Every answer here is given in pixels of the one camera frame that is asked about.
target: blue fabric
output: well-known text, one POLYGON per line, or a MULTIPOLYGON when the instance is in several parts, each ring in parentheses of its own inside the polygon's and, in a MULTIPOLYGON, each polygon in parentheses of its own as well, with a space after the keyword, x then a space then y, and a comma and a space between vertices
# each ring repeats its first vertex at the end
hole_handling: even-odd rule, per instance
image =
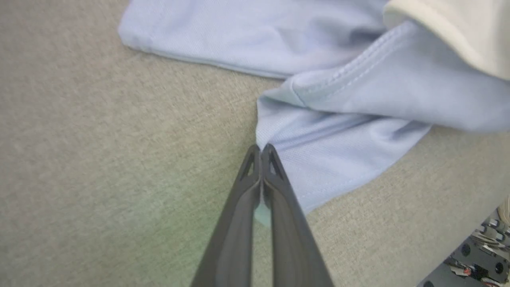
MULTIPOLYGON (((433 124, 510 129, 509 82, 471 68, 413 21, 378 37, 383 4, 133 0, 119 34, 171 58, 295 74, 259 98, 257 144, 275 145, 309 212, 380 175, 433 124)), ((263 223, 268 215, 256 213, 263 223)))

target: cream fabric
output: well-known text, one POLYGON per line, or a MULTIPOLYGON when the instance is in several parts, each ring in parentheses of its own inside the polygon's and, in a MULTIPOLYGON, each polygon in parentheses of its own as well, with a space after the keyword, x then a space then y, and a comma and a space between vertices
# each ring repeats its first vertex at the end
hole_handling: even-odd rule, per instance
POLYGON ((473 67, 510 80, 510 1, 391 0, 386 5, 389 27, 406 17, 431 29, 473 67))
MULTIPOLYGON (((2 287, 187 286, 254 143, 279 83, 124 48, 127 4, 0 2, 2 287)), ((312 212, 336 286, 414 286, 507 196, 509 155, 508 134, 434 128, 312 212)))

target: beige surface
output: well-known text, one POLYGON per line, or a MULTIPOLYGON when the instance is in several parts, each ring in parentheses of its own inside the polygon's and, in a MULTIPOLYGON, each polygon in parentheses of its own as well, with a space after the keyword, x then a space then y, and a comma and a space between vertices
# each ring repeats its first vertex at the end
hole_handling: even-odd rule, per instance
MULTIPOLYGON (((277 82, 125 49, 128 1, 0 2, 0 286, 186 286, 277 82)), ((308 216, 337 286, 414 286, 508 194, 510 136, 435 128, 308 216)), ((270 286, 267 229, 254 281, 270 286)))

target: metal plate with holes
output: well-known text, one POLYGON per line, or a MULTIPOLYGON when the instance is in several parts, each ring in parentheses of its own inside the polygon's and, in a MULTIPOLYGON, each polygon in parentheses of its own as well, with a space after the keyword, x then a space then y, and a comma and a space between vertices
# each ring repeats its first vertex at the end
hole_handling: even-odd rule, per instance
POLYGON ((470 277, 460 277, 452 273, 450 266, 441 263, 416 287, 486 287, 482 282, 470 277))
POLYGON ((478 265, 486 269, 488 276, 498 282, 504 283, 508 278, 510 270, 508 261, 471 238, 466 239, 451 256, 464 264, 478 265))

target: light blue cloth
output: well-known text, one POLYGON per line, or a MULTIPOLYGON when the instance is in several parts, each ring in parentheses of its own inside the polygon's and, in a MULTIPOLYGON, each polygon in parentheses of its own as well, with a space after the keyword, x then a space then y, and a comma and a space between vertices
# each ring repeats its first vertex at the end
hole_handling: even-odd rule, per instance
MULTIPOLYGON (((133 0, 119 33, 171 58, 273 77, 302 72, 259 98, 257 144, 275 145, 305 212, 380 175, 432 124, 510 129, 509 82, 471 68, 413 21, 374 41, 384 2, 276 3, 133 0)), ((268 214, 256 216, 267 223, 268 214)))

